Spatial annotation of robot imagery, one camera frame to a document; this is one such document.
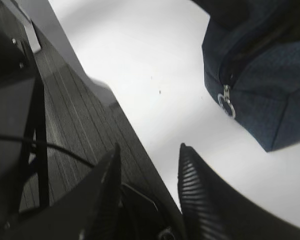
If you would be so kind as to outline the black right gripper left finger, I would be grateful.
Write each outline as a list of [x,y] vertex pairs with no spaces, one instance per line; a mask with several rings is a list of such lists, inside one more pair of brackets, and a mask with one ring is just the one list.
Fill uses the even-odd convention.
[[0,240],[111,240],[116,231],[121,185],[118,144],[77,186],[52,206],[12,217]]

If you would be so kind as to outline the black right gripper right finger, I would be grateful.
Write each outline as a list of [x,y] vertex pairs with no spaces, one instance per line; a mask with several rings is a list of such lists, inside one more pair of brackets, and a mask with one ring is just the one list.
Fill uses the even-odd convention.
[[189,240],[300,240],[299,227],[244,197],[184,143],[177,188]]

